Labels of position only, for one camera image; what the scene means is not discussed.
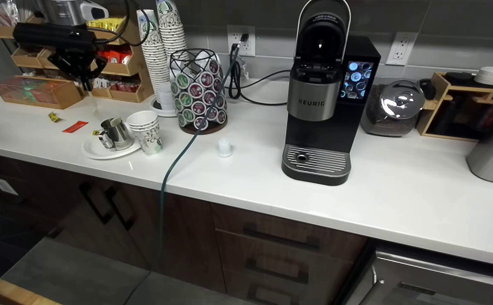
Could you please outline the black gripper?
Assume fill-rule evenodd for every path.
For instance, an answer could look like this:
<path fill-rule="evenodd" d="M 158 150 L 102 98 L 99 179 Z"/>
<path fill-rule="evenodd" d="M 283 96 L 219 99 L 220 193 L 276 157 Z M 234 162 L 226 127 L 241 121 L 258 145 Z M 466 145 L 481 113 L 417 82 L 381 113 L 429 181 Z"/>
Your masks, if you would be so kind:
<path fill-rule="evenodd" d="M 92 81 L 100 74 L 100 57 L 90 47 L 54 47 L 48 59 L 65 74 L 82 82 L 85 91 L 92 89 Z"/>

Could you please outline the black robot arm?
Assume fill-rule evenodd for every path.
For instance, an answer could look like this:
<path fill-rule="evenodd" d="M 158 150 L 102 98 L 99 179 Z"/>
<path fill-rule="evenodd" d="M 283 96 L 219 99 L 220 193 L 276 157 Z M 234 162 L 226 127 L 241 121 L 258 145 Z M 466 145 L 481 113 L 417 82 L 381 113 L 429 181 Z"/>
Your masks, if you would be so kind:
<path fill-rule="evenodd" d="M 97 35 L 87 25 L 19 21 L 12 35 L 24 49 L 49 49 L 48 59 L 65 74 L 80 81 L 85 91 L 92 89 L 92 79 L 105 67 L 105 60 L 97 55 Z"/>

